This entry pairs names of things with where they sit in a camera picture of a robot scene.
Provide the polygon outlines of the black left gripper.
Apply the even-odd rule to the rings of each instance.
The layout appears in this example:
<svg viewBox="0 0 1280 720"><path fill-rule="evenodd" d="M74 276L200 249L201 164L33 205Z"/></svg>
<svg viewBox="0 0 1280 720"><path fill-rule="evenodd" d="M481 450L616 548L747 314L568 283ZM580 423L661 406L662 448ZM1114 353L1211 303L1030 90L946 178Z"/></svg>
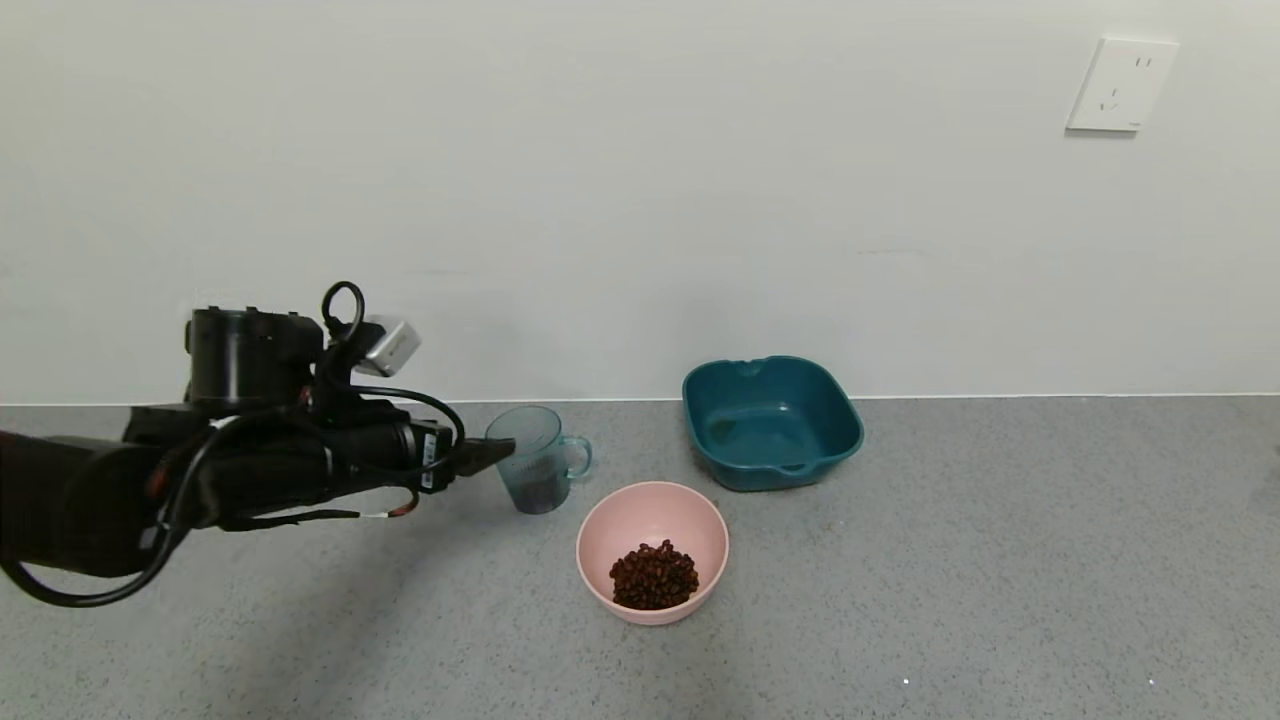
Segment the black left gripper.
<svg viewBox="0 0 1280 720"><path fill-rule="evenodd" d="M335 486L344 493L381 487L434 493L449 483L444 466L453 439L452 429L429 420L325 432ZM515 451L516 441L511 438L467 438L451 451L451 471L457 477L475 477Z"/></svg>

